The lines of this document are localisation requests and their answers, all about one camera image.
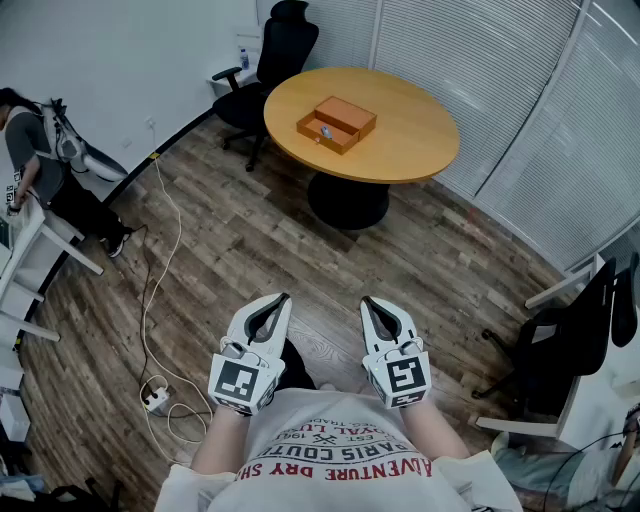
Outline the white desk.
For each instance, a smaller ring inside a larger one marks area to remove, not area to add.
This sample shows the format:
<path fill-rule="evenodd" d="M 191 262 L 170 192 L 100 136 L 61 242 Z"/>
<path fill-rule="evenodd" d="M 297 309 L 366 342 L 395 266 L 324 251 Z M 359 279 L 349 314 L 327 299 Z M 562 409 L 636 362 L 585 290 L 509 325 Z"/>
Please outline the white desk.
<path fill-rule="evenodd" d="M 536 308 L 538 313 L 545 308 L 570 305 L 605 263 L 596 258 L 591 266 L 528 299 L 526 308 Z M 640 378 L 640 310 L 636 307 L 636 311 L 636 334 L 623 348 L 612 342 L 610 321 L 609 343 L 602 366 L 592 375 L 574 379 L 560 416 L 535 413 L 519 416 L 516 412 L 512 420 L 479 417 L 476 426 L 552 438 L 577 449 L 599 448 L 605 441 L 619 437 L 623 430 L 622 416 L 629 407 L 621 388 Z"/>
<path fill-rule="evenodd" d="M 8 219 L 16 232 L 11 254 L 0 259 L 0 346 L 12 347 L 20 333 L 48 341 L 60 334 L 38 326 L 31 320 L 37 305 L 61 264 L 73 258 L 97 275 L 104 269 L 78 248 L 84 236 L 74 226 L 43 210 L 30 198 L 17 216 Z"/>

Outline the white power strip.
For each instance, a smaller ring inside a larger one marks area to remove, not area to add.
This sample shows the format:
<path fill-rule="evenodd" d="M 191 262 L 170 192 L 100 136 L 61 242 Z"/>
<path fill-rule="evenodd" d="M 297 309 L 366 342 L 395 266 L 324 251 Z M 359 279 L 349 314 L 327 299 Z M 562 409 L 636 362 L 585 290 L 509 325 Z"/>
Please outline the white power strip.
<path fill-rule="evenodd" d="M 154 390 L 145 388 L 141 394 L 141 401 L 145 411 L 154 416 L 163 416 L 169 408 L 170 395 L 166 386 Z"/>

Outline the black high-back office chair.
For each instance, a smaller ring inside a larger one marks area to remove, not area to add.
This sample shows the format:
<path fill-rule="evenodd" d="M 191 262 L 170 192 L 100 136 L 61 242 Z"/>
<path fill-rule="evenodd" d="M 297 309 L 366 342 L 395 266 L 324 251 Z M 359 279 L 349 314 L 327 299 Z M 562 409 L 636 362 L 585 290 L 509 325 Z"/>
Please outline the black high-back office chair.
<path fill-rule="evenodd" d="M 231 91 L 218 98 L 212 112 L 222 121 L 240 131 L 226 137 L 222 148 L 227 150 L 234 140 L 255 138 L 246 170 L 251 172 L 268 132 L 264 107 L 268 96 L 281 83 L 302 72 L 319 35 L 319 28 L 306 19 L 309 3 L 305 0 L 281 0 L 270 12 L 263 31 L 262 52 L 253 83 L 240 86 L 235 78 L 241 69 L 233 67 L 212 76 L 225 79 Z"/>

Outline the white side shelf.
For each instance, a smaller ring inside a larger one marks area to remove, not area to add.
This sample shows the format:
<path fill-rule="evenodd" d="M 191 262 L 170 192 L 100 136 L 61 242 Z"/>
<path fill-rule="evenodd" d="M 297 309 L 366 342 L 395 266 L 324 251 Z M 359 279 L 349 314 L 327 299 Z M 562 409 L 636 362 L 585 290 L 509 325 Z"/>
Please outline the white side shelf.
<path fill-rule="evenodd" d="M 214 73 L 206 79 L 206 82 L 217 98 L 230 93 L 233 90 L 233 83 L 238 87 L 244 87 L 256 81 L 256 67 L 244 69 L 240 66 L 225 66 L 221 71 Z"/>

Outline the person's black trousers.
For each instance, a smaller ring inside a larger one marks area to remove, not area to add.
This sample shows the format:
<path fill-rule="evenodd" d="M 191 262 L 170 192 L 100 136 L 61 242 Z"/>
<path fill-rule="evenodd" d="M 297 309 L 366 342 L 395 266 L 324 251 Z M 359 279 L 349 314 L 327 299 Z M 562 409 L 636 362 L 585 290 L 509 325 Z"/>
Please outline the person's black trousers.
<path fill-rule="evenodd" d="M 281 360 L 285 364 L 285 371 L 280 376 L 279 383 L 275 389 L 276 392 L 289 388 L 316 390 L 314 381 L 307 373 L 301 355 L 288 338 L 284 342 Z"/>

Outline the white window blinds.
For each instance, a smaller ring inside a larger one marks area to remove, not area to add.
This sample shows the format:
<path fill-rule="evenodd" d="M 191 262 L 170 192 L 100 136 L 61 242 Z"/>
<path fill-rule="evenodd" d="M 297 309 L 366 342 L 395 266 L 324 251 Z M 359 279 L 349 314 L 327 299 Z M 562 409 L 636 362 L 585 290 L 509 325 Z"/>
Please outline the white window blinds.
<path fill-rule="evenodd" d="M 460 135 L 440 181 L 569 269 L 640 219 L 640 0 L 308 0 L 310 68 L 386 72 Z"/>

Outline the round wooden table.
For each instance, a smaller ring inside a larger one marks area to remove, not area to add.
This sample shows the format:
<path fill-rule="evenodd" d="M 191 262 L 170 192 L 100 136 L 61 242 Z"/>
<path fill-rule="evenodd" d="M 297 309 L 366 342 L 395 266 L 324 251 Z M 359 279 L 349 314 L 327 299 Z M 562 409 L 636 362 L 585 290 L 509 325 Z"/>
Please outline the round wooden table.
<path fill-rule="evenodd" d="M 298 120 L 335 96 L 377 115 L 376 128 L 343 155 L 297 132 Z M 378 223 L 390 186 L 429 179 L 456 158 L 460 137 L 449 112 L 418 86 L 380 71 L 326 67 L 298 74 L 269 95 L 272 140 L 315 170 L 308 202 L 324 223 L 361 230 Z"/>

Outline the person's white printed shirt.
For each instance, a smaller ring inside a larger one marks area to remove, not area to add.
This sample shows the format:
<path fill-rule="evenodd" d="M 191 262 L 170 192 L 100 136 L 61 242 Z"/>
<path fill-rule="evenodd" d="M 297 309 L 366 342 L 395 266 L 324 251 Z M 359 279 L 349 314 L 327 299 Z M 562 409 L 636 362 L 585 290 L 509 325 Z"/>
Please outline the person's white printed shirt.
<path fill-rule="evenodd" d="M 154 512 L 523 512 L 488 451 L 431 460 L 400 409 L 334 390 L 278 391 L 248 416 L 237 473 L 175 465 Z"/>

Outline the person's left forearm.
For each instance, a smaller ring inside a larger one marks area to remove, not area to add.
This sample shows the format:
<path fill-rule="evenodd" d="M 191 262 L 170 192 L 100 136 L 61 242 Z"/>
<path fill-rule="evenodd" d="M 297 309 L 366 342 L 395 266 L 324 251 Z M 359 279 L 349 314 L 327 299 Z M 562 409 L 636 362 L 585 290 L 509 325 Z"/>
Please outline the person's left forearm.
<path fill-rule="evenodd" d="M 237 473 L 245 463 L 249 426 L 248 416 L 218 407 L 193 457 L 191 469 L 202 475 Z"/>

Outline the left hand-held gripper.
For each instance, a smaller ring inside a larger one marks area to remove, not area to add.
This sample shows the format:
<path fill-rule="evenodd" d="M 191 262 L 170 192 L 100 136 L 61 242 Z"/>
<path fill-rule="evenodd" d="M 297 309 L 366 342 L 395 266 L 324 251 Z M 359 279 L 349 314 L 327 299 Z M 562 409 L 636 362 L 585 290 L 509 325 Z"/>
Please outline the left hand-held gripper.
<path fill-rule="evenodd" d="M 212 358 L 208 394 L 216 405 L 253 416 L 268 404 L 286 365 L 279 357 L 261 354 L 248 345 L 261 352 L 281 352 L 291 311 L 290 296 L 275 293 L 254 300 L 234 314 L 228 337 L 221 342 L 222 352 Z"/>

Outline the black mesh office chair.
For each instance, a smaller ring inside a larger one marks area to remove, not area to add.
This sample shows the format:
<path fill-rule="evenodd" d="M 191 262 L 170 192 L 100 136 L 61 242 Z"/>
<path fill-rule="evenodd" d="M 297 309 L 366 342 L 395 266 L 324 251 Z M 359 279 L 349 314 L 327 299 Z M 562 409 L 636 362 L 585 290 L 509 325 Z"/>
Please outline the black mesh office chair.
<path fill-rule="evenodd" d="M 493 341 L 512 363 L 513 371 L 485 391 L 485 399 L 509 388 L 517 414 L 560 416 L 574 379 L 596 373 L 607 352 L 614 293 L 616 260 L 606 263 L 568 306 L 549 307 L 526 321 L 513 346 L 493 331 L 482 337 Z"/>
<path fill-rule="evenodd" d="M 611 338 L 619 348 L 630 343 L 636 334 L 638 318 L 635 300 L 635 274 L 640 254 L 634 252 L 629 266 L 616 275 L 611 315 Z"/>

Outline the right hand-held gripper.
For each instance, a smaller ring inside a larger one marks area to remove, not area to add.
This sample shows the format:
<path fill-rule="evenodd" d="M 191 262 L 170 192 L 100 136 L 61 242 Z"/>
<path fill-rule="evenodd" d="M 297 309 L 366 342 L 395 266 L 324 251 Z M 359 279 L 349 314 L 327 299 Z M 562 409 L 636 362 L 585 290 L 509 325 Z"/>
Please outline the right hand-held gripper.
<path fill-rule="evenodd" d="M 367 296 L 360 313 L 366 351 L 367 377 L 386 409 L 423 401 L 431 390 L 428 353 L 411 316 L 395 304 Z M 380 352 L 384 344 L 400 344 Z"/>

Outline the person's right forearm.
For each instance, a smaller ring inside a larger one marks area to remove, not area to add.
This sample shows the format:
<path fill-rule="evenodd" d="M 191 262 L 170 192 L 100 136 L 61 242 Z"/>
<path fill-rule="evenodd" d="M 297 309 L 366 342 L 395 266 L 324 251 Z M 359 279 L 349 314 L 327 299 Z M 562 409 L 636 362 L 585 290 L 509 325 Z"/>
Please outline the person's right forearm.
<path fill-rule="evenodd" d="M 462 438 L 431 399 L 403 407 L 400 414 L 408 439 L 429 459 L 449 457 L 463 460 L 471 456 Z"/>

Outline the orange wooden box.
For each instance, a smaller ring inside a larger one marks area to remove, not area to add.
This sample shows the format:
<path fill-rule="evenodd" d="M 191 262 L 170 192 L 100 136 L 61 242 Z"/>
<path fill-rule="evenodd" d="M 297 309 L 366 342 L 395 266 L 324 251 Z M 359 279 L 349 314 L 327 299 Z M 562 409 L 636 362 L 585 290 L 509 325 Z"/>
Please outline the orange wooden box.
<path fill-rule="evenodd" d="M 355 104 L 331 96 L 318 104 L 296 123 L 297 132 L 334 153 L 343 155 L 368 136 L 377 124 L 377 115 Z M 321 126 L 333 132 L 329 140 L 321 134 Z"/>

